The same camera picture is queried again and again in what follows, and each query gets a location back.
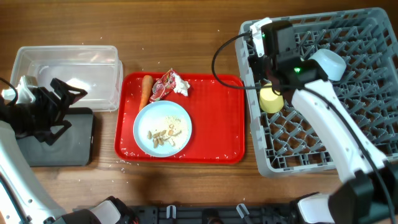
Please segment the light blue small bowl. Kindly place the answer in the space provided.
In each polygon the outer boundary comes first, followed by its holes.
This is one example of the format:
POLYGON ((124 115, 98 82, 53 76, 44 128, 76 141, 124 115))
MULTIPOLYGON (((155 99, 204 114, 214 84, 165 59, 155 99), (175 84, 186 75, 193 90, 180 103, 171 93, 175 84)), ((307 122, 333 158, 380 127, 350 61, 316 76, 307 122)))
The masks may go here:
POLYGON ((340 81, 346 70, 343 58, 328 49, 317 50, 310 60, 315 60, 332 81, 340 81))

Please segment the light blue plate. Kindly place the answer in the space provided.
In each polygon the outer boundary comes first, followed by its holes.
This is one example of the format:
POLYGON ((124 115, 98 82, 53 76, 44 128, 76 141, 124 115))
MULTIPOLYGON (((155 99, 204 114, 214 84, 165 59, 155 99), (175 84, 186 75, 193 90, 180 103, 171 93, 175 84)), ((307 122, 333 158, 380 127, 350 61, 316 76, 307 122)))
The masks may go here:
POLYGON ((178 154, 192 136, 192 121, 187 111, 171 101, 157 101, 142 109, 132 128, 139 148, 152 157, 178 154))

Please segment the yellow cup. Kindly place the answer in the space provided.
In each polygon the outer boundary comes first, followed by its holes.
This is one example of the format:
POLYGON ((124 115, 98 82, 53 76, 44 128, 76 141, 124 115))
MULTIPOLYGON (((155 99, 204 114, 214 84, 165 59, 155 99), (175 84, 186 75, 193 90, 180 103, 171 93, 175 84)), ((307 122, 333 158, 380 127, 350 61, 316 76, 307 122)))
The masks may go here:
POLYGON ((284 107, 283 96, 272 89, 272 84, 265 84, 259 92, 259 106, 266 113, 277 113, 284 107))

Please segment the red snack wrapper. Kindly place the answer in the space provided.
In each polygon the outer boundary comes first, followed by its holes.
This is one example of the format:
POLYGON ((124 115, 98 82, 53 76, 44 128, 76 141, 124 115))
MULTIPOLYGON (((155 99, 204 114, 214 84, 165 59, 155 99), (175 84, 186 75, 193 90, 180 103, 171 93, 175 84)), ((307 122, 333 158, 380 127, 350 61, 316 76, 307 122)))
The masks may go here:
POLYGON ((149 98, 151 103, 163 99, 177 86, 178 73, 170 69, 160 79, 158 79, 153 88, 152 96, 149 98))

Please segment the white tissue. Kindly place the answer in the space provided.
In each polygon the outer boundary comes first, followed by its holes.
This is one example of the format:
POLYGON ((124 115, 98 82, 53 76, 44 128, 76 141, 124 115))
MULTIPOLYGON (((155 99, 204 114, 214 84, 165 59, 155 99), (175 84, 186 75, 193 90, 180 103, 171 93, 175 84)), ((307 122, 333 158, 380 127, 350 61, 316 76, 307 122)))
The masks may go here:
POLYGON ((188 89, 190 88, 190 84, 185 80, 182 80, 180 75, 173 72, 172 76, 174 77, 174 88, 173 91, 175 93, 182 94, 183 96, 188 96, 188 89))

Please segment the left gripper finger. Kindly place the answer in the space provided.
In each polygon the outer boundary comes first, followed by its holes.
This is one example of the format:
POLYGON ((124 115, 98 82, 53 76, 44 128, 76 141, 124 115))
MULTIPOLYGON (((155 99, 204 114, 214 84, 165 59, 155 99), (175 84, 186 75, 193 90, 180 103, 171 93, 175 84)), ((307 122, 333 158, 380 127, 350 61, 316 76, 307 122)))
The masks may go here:
POLYGON ((72 105, 88 94, 84 89, 70 86, 58 78, 53 78, 50 86, 55 94, 60 97, 61 102, 66 105, 72 105))
POLYGON ((47 145, 52 146, 60 138, 60 136, 72 126, 72 124, 69 121, 64 120, 61 123, 56 124, 56 126, 61 126, 56 133, 51 130, 50 126, 34 131, 34 137, 39 142, 45 142, 47 145))

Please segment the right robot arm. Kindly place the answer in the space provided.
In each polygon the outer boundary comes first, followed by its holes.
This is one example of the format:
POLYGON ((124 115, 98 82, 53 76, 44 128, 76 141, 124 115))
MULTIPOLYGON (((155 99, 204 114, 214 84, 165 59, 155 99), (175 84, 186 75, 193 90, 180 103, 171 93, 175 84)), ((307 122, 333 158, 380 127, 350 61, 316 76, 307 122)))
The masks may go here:
POLYGON ((389 218, 395 223, 397 166, 364 135, 332 86, 345 72, 345 61, 328 49, 303 60, 289 21, 263 19, 251 32, 265 76, 314 129, 341 181, 332 194, 298 201, 303 221, 375 223, 389 218))

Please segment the orange carrot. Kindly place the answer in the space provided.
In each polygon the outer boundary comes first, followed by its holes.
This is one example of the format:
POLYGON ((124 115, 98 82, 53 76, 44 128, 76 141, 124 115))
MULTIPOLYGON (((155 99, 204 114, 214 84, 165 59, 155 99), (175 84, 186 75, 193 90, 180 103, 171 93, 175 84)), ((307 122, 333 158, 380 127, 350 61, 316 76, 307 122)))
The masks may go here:
POLYGON ((139 104, 139 111, 141 111, 149 101, 151 96, 152 87, 154 85, 154 79, 150 75, 145 75, 142 79, 142 90, 141 90, 141 100, 139 104))

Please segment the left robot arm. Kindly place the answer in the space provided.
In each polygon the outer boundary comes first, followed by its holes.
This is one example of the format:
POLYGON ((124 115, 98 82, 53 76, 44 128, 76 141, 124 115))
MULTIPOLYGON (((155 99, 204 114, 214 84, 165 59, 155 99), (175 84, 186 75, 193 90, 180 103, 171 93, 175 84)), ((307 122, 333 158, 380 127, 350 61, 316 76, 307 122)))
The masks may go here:
POLYGON ((33 136, 52 145, 71 123, 65 120, 70 105, 87 92, 54 78, 52 91, 28 87, 33 100, 18 102, 14 86, 11 100, 1 98, 1 214, 7 223, 118 223, 123 219, 115 198, 91 209, 67 213, 44 189, 24 158, 17 139, 33 136))

